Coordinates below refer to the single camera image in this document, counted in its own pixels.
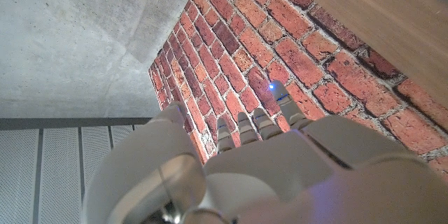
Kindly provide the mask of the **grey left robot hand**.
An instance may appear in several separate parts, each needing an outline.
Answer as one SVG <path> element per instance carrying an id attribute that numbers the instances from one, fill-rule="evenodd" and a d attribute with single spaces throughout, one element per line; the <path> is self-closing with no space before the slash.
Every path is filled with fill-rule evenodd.
<path id="1" fill-rule="evenodd" d="M 422 159 L 338 115 L 305 117 L 269 84 L 290 129 L 257 108 L 239 113 L 240 147 L 217 122 L 217 154 L 200 158 L 173 102 L 104 158 L 83 223 L 446 223 L 447 184 Z"/>

